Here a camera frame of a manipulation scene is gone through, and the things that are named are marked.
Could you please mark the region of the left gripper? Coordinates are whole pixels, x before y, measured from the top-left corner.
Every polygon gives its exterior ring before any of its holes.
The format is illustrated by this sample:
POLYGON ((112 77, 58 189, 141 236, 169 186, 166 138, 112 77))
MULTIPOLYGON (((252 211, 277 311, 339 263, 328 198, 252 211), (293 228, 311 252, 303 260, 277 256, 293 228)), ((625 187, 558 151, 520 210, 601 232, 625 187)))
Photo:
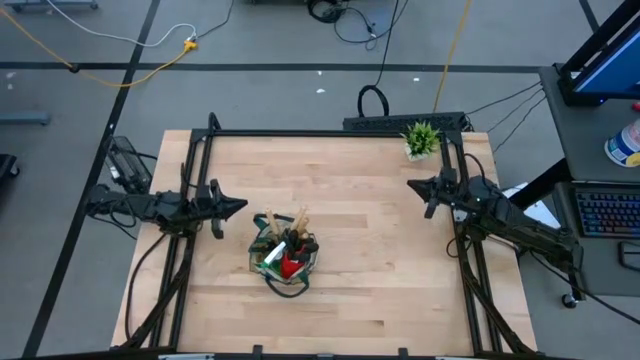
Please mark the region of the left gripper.
POLYGON ((227 221, 234 214, 248 205, 246 199, 226 197, 221 200, 222 193, 217 179, 212 179, 208 186, 200 186, 194 198, 196 218, 200 221, 209 220, 211 232, 215 239, 224 238, 222 230, 222 203, 224 205, 224 220, 227 221))

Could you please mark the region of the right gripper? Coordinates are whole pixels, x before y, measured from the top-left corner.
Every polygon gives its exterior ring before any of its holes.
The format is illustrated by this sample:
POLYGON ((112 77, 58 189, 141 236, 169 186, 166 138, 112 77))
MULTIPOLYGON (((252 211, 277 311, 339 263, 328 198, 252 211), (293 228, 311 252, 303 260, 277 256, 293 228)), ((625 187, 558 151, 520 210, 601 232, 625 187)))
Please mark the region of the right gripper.
POLYGON ((480 191, 483 188, 483 177, 463 177, 457 179, 457 171, 451 167, 443 167, 437 176, 429 179, 412 179, 407 185, 426 204, 424 217, 431 219, 439 205, 447 205, 451 209, 466 212, 480 210, 480 191))

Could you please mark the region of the cream and green gardening bag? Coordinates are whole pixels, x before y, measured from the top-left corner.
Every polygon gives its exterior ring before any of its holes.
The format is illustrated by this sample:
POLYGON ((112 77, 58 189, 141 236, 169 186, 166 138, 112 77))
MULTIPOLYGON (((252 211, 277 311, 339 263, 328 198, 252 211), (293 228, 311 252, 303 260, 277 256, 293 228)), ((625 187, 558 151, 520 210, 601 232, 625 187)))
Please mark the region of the cream and green gardening bag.
MULTIPOLYGON (((249 270, 260 275, 273 293, 282 298, 292 299, 299 297, 309 290, 309 277, 316 267, 319 250, 312 257, 312 260, 308 265, 297 271, 289 279, 285 279, 281 276, 280 268, 282 259, 274 261, 267 268, 262 268, 262 261, 280 242, 283 242, 286 233, 291 230, 290 226, 296 217, 280 215, 275 212, 273 213, 280 228, 280 236, 278 238, 276 238, 272 233, 265 212, 256 214, 253 217, 253 223, 258 228, 258 232, 248 249, 249 270)), ((306 232, 309 233, 319 245, 315 234, 308 229, 308 225, 306 232)))

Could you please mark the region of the green and white spray bottle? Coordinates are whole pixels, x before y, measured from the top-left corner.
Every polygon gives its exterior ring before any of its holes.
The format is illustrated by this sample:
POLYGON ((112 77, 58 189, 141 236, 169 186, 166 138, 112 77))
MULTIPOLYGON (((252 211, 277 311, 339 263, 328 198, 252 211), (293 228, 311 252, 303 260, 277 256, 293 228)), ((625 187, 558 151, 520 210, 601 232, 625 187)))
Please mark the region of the green and white spray bottle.
POLYGON ((267 268, 269 267, 274 261, 276 260, 281 260, 283 257, 283 254, 286 252, 287 250, 287 245, 285 242, 280 242, 262 261, 261 263, 261 267, 262 268, 267 268))

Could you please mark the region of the red and black garden glove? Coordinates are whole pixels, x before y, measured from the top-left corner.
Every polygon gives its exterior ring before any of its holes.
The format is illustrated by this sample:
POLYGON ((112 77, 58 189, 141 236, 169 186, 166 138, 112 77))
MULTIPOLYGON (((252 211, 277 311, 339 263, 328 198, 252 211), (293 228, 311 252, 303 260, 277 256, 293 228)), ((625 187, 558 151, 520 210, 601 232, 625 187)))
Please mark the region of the red and black garden glove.
POLYGON ((289 230, 283 240, 285 248, 281 260, 281 276, 291 278, 297 271, 308 265, 318 252, 319 245, 307 232, 289 230))

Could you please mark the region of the green plant in white pot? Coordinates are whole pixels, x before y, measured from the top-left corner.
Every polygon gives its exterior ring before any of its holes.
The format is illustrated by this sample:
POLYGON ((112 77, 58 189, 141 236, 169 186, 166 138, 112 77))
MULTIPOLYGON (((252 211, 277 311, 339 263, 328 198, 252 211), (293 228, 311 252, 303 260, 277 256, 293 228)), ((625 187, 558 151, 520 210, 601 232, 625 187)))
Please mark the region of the green plant in white pot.
POLYGON ((408 126, 401 137, 405 141, 405 151, 411 162, 429 157, 440 149, 440 131, 426 122, 408 126))

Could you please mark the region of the black mesh controller box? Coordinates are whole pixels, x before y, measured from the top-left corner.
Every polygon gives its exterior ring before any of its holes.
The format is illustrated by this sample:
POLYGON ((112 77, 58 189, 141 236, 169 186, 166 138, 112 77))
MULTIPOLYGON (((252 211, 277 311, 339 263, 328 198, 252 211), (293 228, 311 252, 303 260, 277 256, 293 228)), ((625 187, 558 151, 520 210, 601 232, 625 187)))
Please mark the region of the black mesh controller box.
POLYGON ((125 136, 112 136, 106 145, 107 166, 112 180, 128 194, 147 194, 152 175, 125 136))

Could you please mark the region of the white paper sheet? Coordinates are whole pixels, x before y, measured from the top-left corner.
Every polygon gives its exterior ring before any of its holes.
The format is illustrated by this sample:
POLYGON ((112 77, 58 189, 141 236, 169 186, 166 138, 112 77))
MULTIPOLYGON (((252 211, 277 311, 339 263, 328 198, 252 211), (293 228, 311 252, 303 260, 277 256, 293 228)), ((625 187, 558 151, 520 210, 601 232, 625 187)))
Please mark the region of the white paper sheet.
MULTIPOLYGON (((508 198, 512 197, 515 193, 519 192, 520 190, 524 189, 526 186, 528 185, 527 182, 523 182, 521 184, 515 185, 513 187, 504 189, 502 191, 502 193, 507 196, 508 198)), ((533 205, 529 206, 528 208, 526 208, 524 210, 524 213, 534 219, 537 220, 545 225, 548 225, 554 229, 559 229, 560 228, 560 223, 558 222, 558 220, 556 219, 556 217, 552 214, 552 212, 549 210, 549 208, 541 201, 537 201, 535 202, 533 205)))

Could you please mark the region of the grey side desk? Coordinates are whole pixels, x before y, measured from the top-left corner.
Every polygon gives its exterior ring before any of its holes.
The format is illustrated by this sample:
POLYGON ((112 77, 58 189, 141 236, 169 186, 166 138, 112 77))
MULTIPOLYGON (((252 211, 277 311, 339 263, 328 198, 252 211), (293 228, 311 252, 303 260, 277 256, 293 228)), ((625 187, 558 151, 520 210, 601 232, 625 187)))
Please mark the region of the grey side desk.
POLYGON ((565 104, 552 66, 538 70, 546 101, 554 121, 564 157, 515 194, 514 202, 526 208, 552 195, 563 227, 570 229, 583 247, 580 280, 596 295, 640 298, 640 271, 619 261, 619 244, 611 236, 583 234, 575 192, 578 190, 627 191, 640 195, 640 167, 625 168, 605 154, 606 140, 640 119, 630 100, 607 100, 597 107, 569 107, 565 104))

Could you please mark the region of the backlit black keyboard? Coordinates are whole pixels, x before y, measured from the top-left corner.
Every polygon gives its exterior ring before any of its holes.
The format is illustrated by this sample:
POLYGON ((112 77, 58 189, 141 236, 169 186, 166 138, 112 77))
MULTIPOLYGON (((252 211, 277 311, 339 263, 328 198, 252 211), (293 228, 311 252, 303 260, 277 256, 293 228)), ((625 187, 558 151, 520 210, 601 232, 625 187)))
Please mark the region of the backlit black keyboard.
POLYGON ((573 197, 585 236, 640 239, 640 193, 578 189, 573 197))

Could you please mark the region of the white container with blue label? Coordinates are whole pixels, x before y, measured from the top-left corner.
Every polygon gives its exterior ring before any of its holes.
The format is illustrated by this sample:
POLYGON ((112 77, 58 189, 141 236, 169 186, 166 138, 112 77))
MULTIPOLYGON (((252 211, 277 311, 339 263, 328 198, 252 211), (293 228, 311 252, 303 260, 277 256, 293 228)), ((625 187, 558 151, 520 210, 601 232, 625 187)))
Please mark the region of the white container with blue label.
POLYGON ((608 158, 619 166, 640 166, 640 118, 607 139, 604 151, 608 158))

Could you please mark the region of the grey metal floor bar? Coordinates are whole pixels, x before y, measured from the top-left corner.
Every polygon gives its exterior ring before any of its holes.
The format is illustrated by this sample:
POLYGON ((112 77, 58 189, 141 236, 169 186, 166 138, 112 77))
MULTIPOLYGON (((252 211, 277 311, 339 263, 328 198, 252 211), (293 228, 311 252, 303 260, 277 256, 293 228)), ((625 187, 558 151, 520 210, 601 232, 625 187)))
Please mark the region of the grey metal floor bar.
POLYGON ((46 112, 40 111, 17 111, 17 112, 0 112, 0 125, 27 125, 39 124, 47 126, 51 121, 51 117, 46 112))

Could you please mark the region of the black computer monitor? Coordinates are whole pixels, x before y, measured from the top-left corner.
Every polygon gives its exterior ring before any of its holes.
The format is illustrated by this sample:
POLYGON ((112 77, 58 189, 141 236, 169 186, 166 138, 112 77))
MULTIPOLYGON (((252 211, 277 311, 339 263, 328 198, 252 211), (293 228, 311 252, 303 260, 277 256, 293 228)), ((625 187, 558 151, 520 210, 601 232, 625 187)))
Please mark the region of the black computer monitor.
POLYGON ((640 100, 640 0, 624 0, 558 69, 568 106, 640 100))

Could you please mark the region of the grey metal floor frame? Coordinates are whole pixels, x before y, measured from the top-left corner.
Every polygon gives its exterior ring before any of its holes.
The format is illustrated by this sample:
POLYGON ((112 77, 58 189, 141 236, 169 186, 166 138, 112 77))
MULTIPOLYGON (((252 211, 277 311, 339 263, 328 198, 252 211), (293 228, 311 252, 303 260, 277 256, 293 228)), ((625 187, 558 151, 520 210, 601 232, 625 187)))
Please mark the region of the grey metal floor frame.
POLYGON ((97 10, 99 4, 96 0, 0 0, 5 6, 11 8, 14 12, 22 12, 27 7, 44 7, 48 6, 52 9, 61 6, 86 6, 92 10, 97 10))

